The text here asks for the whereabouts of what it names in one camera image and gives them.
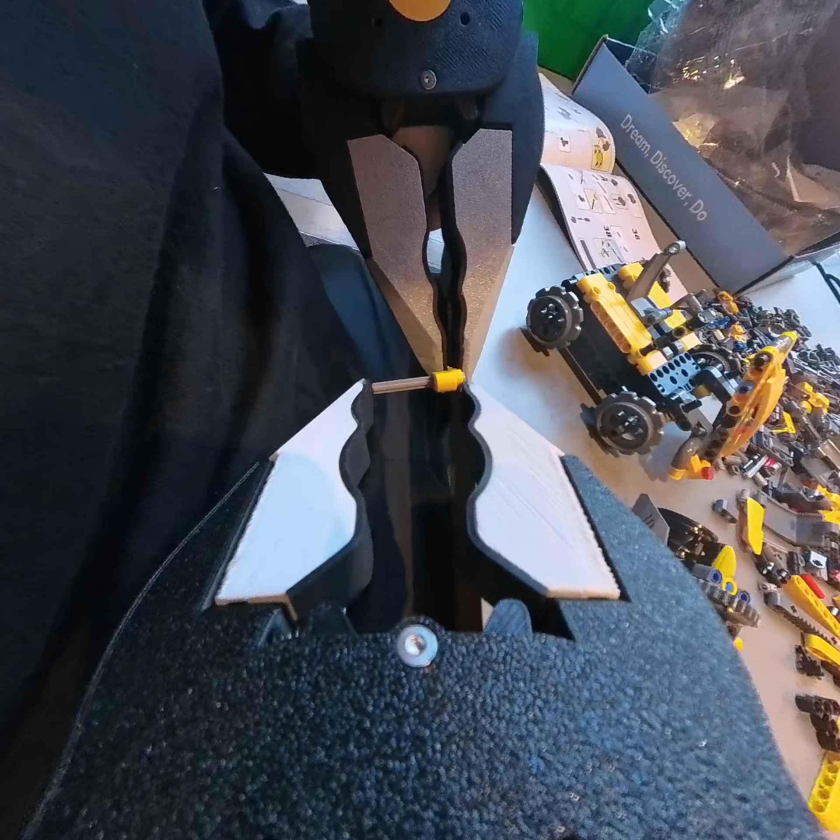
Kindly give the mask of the grey desk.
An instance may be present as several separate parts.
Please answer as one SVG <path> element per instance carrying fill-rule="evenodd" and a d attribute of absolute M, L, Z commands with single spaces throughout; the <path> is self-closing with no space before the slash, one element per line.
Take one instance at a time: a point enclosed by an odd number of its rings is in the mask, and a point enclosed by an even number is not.
<path fill-rule="evenodd" d="M 521 332 L 524 312 L 535 291 L 580 269 L 572 247 L 538 187 L 512 254 L 507 277 L 490 325 L 474 380 L 524 422 L 567 455 L 583 461 L 596 477 L 628 507 L 644 493 L 659 506 L 682 512 L 714 530 L 738 554 L 737 582 L 762 611 L 759 628 L 746 632 L 741 659 L 763 703 L 784 763 L 804 797 L 812 792 L 823 751 L 806 715 L 795 707 L 797 693 L 817 693 L 838 699 L 838 688 L 825 676 L 810 678 L 795 670 L 798 630 L 782 616 L 766 612 L 759 591 L 760 576 L 735 525 L 712 510 L 719 498 L 735 507 L 741 489 L 753 484 L 725 471 L 714 480 L 666 478 L 667 467 L 683 435 L 670 428 L 660 446 L 641 458 L 615 458 L 590 438 L 581 420 L 582 404 L 590 398 L 570 367 L 557 354 L 532 350 Z"/>

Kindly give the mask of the yellow toy vehicle model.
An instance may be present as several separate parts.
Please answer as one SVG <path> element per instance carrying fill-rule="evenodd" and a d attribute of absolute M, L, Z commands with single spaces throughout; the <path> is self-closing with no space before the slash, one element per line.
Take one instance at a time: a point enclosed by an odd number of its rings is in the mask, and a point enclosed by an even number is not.
<path fill-rule="evenodd" d="M 747 301 L 705 290 L 673 299 L 662 282 L 684 246 L 538 291 L 524 332 L 535 350 L 559 351 L 582 383 L 594 403 L 584 424 L 605 451 L 647 455 L 673 424 L 688 437 L 669 477 L 710 480 L 779 405 L 800 334 L 747 330 L 737 340 L 752 318 Z"/>

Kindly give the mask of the green plastic bin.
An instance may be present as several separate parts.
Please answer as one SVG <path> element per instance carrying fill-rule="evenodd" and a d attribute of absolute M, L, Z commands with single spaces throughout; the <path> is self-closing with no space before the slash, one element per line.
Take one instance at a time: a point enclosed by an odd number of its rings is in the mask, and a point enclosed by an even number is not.
<path fill-rule="evenodd" d="M 574 80 L 602 37 L 633 45 L 651 1 L 524 1 L 523 25 L 539 39 L 538 65 Z"/>

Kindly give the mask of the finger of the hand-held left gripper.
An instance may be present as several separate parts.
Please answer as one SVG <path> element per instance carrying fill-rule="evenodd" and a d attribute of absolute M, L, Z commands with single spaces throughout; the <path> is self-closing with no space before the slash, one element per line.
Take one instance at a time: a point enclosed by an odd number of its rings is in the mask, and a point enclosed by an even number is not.
<path fill-rule="evenodd" d="M 460 339 L 456 366 L 462 371 L 477 367 L 509 268 L 511 173 L 508 129 L 478 129 L 448 164 Z"/>
<path fill-rule="evenodd" d="M 348 141 L 370 255 L 367 264 L 426 373 L 445 368 L 445 339 L 427 273 L 427 218 L 417 158 L 382 134 Z"/>

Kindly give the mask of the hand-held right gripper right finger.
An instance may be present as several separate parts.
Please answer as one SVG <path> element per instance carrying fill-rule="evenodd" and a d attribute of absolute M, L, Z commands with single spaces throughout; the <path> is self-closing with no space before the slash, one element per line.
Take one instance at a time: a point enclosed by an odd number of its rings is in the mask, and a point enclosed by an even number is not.
<path fill-rule="evenodd" d="M 478 385 L 468 429 L 484 470 L 468 533 L 490 562 L 551 600 L 616 601 L 621 591 L 564 466 L 563 452 Z"/>

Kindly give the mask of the dark blue cardboard box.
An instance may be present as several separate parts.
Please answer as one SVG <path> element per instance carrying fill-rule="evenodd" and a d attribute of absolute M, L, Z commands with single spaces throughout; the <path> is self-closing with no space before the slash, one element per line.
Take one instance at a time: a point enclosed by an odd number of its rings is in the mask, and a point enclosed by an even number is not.
<path fill-rule="evenodd" d="M 627 71 L 632 52 L 630 45 L 602 37 L 572 99 L 604 122 L 617 163 L 714 284 L 745 291 L 838 255 L 838 234 L 786 255 Z"/>

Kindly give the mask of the instruction booklet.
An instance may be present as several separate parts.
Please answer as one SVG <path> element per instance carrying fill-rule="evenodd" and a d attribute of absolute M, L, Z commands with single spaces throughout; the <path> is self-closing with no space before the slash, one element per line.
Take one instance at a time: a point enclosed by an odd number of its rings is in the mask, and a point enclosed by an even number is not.
<path fill-rule="evenodd" d="M 659 252 L 615 142 L 592 112 L 539 75 L 544 135 L 539 183 L 584 270 L 646 261 Z"/>

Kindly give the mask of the yellow curved toy panel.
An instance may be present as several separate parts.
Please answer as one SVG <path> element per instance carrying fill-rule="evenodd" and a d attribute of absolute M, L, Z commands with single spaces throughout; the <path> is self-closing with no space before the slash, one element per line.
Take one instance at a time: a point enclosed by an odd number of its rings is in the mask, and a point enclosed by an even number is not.
<path fill-rule="evenodd" d="M 743 497 L 738 503 L 738 535 L 741 543 L 755 557 L 759 557 L 764 546 L 765 507 L 751 496 Z"/>

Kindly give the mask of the person's dark clothing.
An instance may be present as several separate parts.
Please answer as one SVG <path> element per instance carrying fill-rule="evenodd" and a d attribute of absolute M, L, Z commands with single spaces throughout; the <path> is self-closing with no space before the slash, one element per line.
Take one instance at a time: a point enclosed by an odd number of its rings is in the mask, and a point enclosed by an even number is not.
<path fill-rule="evenodd" d="M 2 2 L 2 838 L 126 612 L 255 462 L 423 370 L 364 263 L 267 174 L 297 2 Z"/>

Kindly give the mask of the toy wheel gear subassembly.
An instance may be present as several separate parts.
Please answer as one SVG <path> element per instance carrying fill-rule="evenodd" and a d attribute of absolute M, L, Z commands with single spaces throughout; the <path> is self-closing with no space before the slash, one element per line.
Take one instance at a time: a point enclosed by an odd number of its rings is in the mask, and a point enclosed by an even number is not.
<path fill-rule="evenodd" d="M 733 646 L 741 651 L 742 630 L 760 623 L 751 596 L 735 581 L 737 556 L 734 548 L 687 516 L 657 507 L 646 494 L 633 504 L 633 513 L 646 524 L 698 581 L 709 603 L 724 622 Z"/>

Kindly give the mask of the pile of loose toy pieces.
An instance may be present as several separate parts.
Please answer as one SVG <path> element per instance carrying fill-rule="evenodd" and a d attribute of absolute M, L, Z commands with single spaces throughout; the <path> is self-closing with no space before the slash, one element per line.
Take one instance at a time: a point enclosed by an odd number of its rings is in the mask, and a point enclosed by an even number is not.
<path fill-rule="evenodd" d="M 746 448 L 719 466 L 753 483 L 752 490 L 740 490 L 738 513 L 746 496 L 765 507 L 763 551 L 759 557 L 747 551 L 760 577 L 764 610 L 799 632 L 795 670 L 810 678 L 827 676 L 838 688 L 838 356 L 809 344 L 811 332 L 797 311 L 768 310 L 729 295 L 753 310 L 751 321 L 735 332 L 737 340 L 747 330 L 799 330 L 779 405 Z M 838 838 L 838 699 L 797 693 L 794 705 L 812 724 L 823 751 L 806 800 L 822 830 Z"/>

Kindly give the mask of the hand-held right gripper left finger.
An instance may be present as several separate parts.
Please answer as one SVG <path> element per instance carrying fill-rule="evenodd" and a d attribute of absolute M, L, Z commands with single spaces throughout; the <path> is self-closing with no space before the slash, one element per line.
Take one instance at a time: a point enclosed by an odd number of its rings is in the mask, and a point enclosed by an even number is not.
<path fill-rule="evenodd" d="M 217 605 L 348 607 L 366 589 L 373 545 L 361 483 L 372 422 L 371 384 L 360 380 L 270 457 Z"/>

